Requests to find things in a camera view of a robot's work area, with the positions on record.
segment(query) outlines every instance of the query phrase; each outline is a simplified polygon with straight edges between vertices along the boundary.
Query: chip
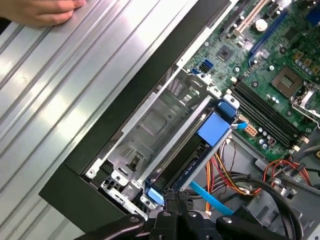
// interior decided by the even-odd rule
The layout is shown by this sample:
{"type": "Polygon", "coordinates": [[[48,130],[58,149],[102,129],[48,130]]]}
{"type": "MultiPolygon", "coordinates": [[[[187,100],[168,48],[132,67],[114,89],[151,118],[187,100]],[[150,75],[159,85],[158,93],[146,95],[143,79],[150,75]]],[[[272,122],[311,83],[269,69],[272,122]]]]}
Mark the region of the chip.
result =
{"type": "Polygon", "coordinates": [[[318,74],[318,73],[320,72],[320,67],[314,66],[313,69],[312,69],[312,72],[313,72],[314,74],[318,74]]]}
{"type": "Polygon", "coordinates": [[[298,51],[295,55],[294,55],[294,58],[295,59],[301,59],[302,57],[304,56],[304,54],[300,51],[298,51]]]}
{"type": "Polygon", "coordinates": [[[234,52],[230,48],[228,48],[226,45],[223,45],[216,56],[222,61],[227,62],[233,54],[234,52]]]}
{"type": "Polygon", "coordinates": [[[285,33],[284,38],[287,39],[289,42],[295,38],[298,32],[294,28],[289,28],[289,30],[285,33]]]}
{"type": "Polygon", "coordinates": [[[290,98],[302,86],[303,81],[294,71],[286,66],[275,76],[271,84],[287,98],[290,98]]]}
{"type": "Polygon", "coordinates": [[[312,61],[309,59],[309,58],[307,58],[305,61],[304,61],[304,65],[306,66],[306,67],[309,67],[310,65],[311,65],[311,63],[312,63],[312,61]]]}

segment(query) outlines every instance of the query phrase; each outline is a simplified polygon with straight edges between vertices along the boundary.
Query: blue plastic tab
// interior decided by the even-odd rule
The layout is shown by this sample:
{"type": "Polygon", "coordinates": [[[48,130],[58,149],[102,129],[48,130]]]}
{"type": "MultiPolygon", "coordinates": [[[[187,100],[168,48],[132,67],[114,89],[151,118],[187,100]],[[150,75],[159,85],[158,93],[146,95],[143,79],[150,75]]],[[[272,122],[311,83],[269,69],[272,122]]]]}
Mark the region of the blue plastic tab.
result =
{"type": "Polygon", "coordinates": [[[208,59],[204,60],[204,63],[209,67],[212,68],[214,66],[214,64],[212,62],[210,62],[208,59]]]}
{"type": "Polygon", "coordinates": [[[194,75],[197,75],[197,74],[200,73],[200,72],[199,72],[197,69],[195,69],[195,68],[192,68],[191,72],[192,72],[194,75]]]}
{"type": "Polygon", "coordinates": [[[214,112],[202,124],[197,134],[213,147],[229,128],[230,125],[214,112]]]}
{"type": "Polygon", "coordinates": [[[190,183],[190,188],[194,190],[197,194],[199,194],[204,200],[206,200],[212,207],[217,209],[223,215],[232,215],[234,212],[219,202],[215,197],[210,195],[207,191],[205,191],[201,186],[192,181],[190,183]]]}
{"type": "Polygon", "coordinates": [[[235,110],[232,106],[230,106],[228,103],[224,101],[221,101],[218,104],[218,108],[230,118],[233,118],[237,114],[237,110],[235,110]]]}
{"type": "Polygon", "coordinates": [[[154,190],[152,187],[146,191],[146,194],[154,200],[157,204],[163,205],[165,204],[164,197],[158,193],[156,190],[154,190]]]}

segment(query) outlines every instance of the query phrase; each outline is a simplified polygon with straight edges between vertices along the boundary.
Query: pcie slot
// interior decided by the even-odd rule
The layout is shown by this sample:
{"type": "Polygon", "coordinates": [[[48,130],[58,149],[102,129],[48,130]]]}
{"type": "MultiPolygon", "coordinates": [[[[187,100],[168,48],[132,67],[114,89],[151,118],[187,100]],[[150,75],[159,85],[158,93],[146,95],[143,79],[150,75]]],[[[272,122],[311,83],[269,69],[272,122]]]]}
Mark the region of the pcie slot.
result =
{"type": "Polygon", "coordinates": [[[270,0],[261,0],[254,7],[254,9],[249,13],[249,15],[243,20],[243,22],[236,28],[234,34],[239,36],[243,33],[243,31],[250,25],[253,19],[260,13],[262,8],[269,2],[270,0]]]}
{"type": "Polygon", "coordinates": [[[275,21],[274,23],[268,28],[268,30],[264,33],[264,35],[260,38],[260,40],[251,48],[249,53],[249,61],[248,64],[251,66],[252,61],[256,53],[258,52],[261,47],[267,42],[267,40],[272,36],[272,34],[278,29],[278,27],[284,22],[288,15],[287,11],[284,11],[275,21]]]}
{"type": "Polygon", "coordinates": [[[229,26],[239,18],[239,15],[243,12],[247,4],[250,2],[250,0],[244,0],[241,5],[236,9],[236,11],[233,13],[233,15],[227,20],[227,22],[223,25],[221,28],[221,33],[219,35],[220,42],[222,41],[222,38],[225,36],[226,31],[228,30],[229,26]]]}

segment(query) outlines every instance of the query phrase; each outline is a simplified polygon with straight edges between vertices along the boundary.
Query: finger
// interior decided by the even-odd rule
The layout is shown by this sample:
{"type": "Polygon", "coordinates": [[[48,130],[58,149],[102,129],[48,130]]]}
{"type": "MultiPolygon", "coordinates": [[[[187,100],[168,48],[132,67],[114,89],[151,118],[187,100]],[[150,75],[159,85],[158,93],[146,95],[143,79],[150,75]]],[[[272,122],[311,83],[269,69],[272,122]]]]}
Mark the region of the finger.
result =
{"type": "Polygon", "coordinates": [[[59,14],[80,8],[86,0],[38,0],[34,2],[34,7],[38,14],[59,14]]]}
{"type": "Polygon", "coordinates": [[[54,13],[54,14],[41,14],[37,16],[37,20],[40,22],[42,26],[54,26],[63,24],[67,20],[69,20],[74,11],[67,11],[63,13],[54,13]]]}

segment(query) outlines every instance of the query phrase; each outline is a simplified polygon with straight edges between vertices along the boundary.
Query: screw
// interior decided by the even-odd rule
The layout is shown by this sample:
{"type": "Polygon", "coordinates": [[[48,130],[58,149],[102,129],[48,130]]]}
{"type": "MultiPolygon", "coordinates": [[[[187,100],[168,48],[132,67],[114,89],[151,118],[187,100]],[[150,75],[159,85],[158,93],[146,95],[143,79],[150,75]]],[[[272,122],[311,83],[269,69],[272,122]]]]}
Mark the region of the screw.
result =
{"type": "Polygon", "coordinates": [[[197,216],[197,214],[194,211],[189,212],[188,215],[193,218],[197,216]]]}
{"type": "Polygon", "coordinates": [[[137,222],[139,222],[139,219],[134,217],[134,216],[132,216],[132,217],[130,217],[130,222],[137,223],[137,222]]]}
{"type": "Polygon", "coordinates": [[[232,220],[229,217],[223,217],[222,220],[225,221],[227,224],[232,223],[232,220]]]}

